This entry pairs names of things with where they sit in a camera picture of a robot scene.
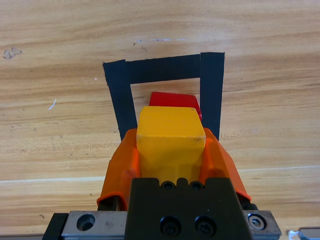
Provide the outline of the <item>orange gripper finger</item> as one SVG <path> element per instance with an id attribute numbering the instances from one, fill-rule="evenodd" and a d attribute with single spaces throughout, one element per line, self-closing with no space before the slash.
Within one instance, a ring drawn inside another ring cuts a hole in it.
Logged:
<path id="1" fill-rule="evenodd" d="M 208 178 L 229 178 L 237 194 L 243 210 L 257 210 L 251 203 L 251 196 L 247 193 L 232 157 L 222 147 L 220 142 L 208 128 L 204 128 L 206 142 L 202 154 L 199 181 L 204 184 Z"/>
<path id="2" fill-rule="evenodd" d="M 109 161 L 100 197 L 99 211 L 126 211 L 129 206 L 131 184 L 141 176 L 137 150 L 137 129 L 126 132 Z"/>

